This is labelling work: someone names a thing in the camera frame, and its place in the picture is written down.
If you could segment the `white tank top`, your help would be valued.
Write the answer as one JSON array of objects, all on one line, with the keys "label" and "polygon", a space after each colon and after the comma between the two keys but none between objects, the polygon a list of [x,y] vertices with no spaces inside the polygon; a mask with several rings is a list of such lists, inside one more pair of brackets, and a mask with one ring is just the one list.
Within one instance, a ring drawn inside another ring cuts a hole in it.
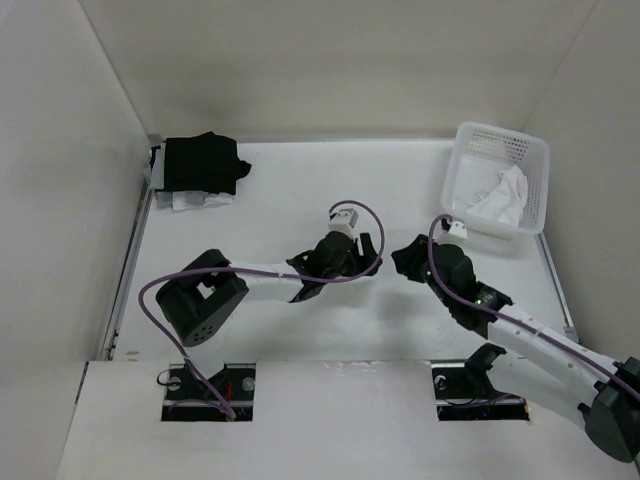
[{"label": "white tank top", "polygon": [[518,227],[527,204],[528,180],[517,165],[500,171],[498,176],[498,185],[472,205],[467,213],[485,220]]}]

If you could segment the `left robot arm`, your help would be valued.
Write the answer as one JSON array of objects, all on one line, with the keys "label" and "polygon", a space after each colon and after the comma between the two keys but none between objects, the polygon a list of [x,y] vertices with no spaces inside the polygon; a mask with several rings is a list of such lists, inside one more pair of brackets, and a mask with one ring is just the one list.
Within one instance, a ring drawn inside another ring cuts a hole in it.
[{"label": "left robot arm", "polygon": [[305,302],[328,280],[373,276],[381,263],[368,233],[353,239],[331,231],[314,249],[271,266],[232,263],[210,249],[186,269],[212,268],[212,273],[167,281],[156,302],[182,346],[195,347],[213,337],[243,301]]}]

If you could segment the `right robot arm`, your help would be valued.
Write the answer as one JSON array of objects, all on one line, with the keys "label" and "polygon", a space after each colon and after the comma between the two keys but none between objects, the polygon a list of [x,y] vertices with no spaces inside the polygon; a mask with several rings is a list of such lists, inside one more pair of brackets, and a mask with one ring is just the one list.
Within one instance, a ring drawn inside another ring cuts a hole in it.
[{"label": "right robot arm", "polygon": [[462,328],[484,339],[470,356],[464,384],[483,396],[493,389],[542,405],[581,428],[609,457],[639,455],[639,361],[591,351],[542,324],[510,297],[477,280],[455,244],[419,235],[391,255],[398,274],[428,285]]}]

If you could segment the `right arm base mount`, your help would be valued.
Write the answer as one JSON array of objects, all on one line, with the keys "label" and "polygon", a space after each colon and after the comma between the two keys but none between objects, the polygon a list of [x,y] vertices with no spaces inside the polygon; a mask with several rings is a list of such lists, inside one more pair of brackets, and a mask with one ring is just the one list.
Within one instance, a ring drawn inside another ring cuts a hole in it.
[{"label": "right arm base mount", "polygon": [[485,344],[464,360],[437,361],[431,375],[439,421],[529,421],[525,399],[496,390],[488,373],[506,354]]}]

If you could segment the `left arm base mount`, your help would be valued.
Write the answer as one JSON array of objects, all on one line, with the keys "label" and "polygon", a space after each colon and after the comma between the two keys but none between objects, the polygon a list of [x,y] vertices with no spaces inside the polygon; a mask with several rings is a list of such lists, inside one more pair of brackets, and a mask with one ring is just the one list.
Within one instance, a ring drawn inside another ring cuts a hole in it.
[{"label": "left arm base mount", "polygon": [[161,371],[156,384],[164,389],[163,422],[251,422],[256,391],[255,364],[225,364],[208,381],[236,414],[229,417],[218,409],[219,400],[185,365]]}]

